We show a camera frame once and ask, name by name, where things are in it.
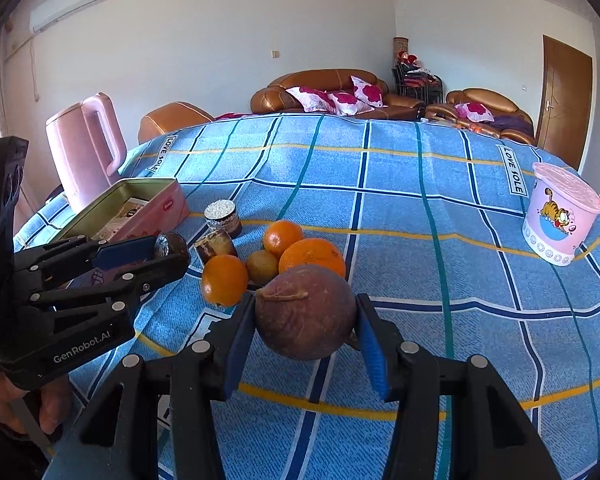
blue plaid tablecloth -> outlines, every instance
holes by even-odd
[[[165,137],[130,152],[122,173],[177,177],[192,211],[178,227],[189,245],[206,231],[205,206],[220,198],[237,204],[243,260],[277,218],[328,238],[355,293],[369,294],[381,317],[435,354],[487,356],[561,476],[586,476],[600,457],[600,216],[569,266],[541,260],[521,234],[529,199],[512,194],[502,147],[515,154],[528,194],[532,163],[563,166],[558,158],[432,124],[316,114],[218,121],[172,136],[159,167]],[[16,248],[48,241],[72,216],[57,197],[16,235]],[[82,405],[127,353],[177,352],[231,313],[203,301],[201,272],[192,252],[186,276],[145,300],[136,338],[72,372]],[[396,409],[376,398],[351,348],[294,362],[258,335],[239,390],[213,405],[227,478],[236,480],[379,479]],[[159,411],[160,475],[171,479],[167,397]],[[445,399],[441,411],[444,479]]]

pink bucket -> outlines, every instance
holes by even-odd
[[[535,162],[533,168],[536,183],[522,234],[544,260],[569,265],[600,214],[600,197],[563,168],[544,162]]]

orange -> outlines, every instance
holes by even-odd
[[[247,283],[244,263],[231,254],[219,254],[205,264],[200,290],[209,303],[234,306],[247,290]]]
[[[267,251],[280,258],[291,244],[303,238],[302,228],[298,224],[291,220],[277,220],[264,231],[262,243]]]
[[[323,238],[305,238],[291,245],[280,257],[278,271],[282,274],[291,267],[304,264],[326,267],[342,278],[347,271],[338,248]]]

human hand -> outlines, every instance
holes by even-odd
[[[26,431],[9,403],[21,399],[26,394],[26,391],[14,386],[3,372],[0,373],[0,423],[20,434],[25,434]],[[63,376],[45,384],[40,388],[40,394],[42,398],[40,428],[46,434],[52,434],[67,418],[71,409],[71,388],[68,377]]]

cartoon cat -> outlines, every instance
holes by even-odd
[[[554,226],[565,234],[568,234],[564,230],[565,226],[569,225],[571,221],[569,212],[561,207],[558,207],[557,203],[554,202],[554,192],[548,187],[544,190],[544,194],[549,196],[549,201],[544,204],[544,207],[540,211],[540,215],[544,216],[548,220],[554,223]]]

